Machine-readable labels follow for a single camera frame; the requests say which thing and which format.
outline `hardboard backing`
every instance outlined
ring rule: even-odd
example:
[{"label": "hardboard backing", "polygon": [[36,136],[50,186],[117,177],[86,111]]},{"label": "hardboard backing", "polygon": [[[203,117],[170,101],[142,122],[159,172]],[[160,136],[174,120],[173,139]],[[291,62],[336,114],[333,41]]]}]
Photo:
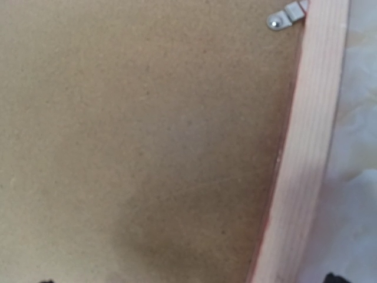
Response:
[{"label": "hardboard backing", "polygon": [[0,278],[243,282],[300,25],[278,0],[0,3]]}]

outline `brown fiberboard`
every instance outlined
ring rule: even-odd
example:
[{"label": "brown fiberboard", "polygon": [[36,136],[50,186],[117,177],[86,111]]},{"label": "brown fiberboard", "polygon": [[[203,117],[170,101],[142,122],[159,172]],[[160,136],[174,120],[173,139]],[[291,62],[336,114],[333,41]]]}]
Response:
[{"label": "brown fiberboard", "polygon": [[0,3],[0,278],[243,282],[290,100],[288,1]]}]

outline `metal clip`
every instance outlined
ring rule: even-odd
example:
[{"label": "metal clip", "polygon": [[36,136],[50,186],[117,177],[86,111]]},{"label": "metal clip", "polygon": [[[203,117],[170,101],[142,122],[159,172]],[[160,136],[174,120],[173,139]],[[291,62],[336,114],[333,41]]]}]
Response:
[{"label": "metal clip", "polygon": [[293,25],[294,22],[305,18],[309,0],[295,1],[285,6],[285,8],[267,19],[267,25],[274,31],[280,31]]}]

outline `black object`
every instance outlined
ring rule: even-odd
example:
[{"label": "black object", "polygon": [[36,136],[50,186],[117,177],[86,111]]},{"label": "black object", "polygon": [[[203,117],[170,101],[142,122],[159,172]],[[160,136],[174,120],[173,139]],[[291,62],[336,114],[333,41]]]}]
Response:
[{"label": "black object", "polygon": [[329,273],[323,283],[350,283],[346,279],[340,276],[335,276],[332,273]]}]

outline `wooden frame edge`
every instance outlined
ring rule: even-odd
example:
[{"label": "wooden frame edge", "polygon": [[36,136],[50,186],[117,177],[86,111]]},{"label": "wooden frame edge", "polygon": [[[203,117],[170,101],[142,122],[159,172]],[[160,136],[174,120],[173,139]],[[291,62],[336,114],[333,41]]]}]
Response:
[{"label": "wooden frame edge", "polygon": [[310,1],[280,169],[247,283],[296,282],[328,160],[349,1]]}]

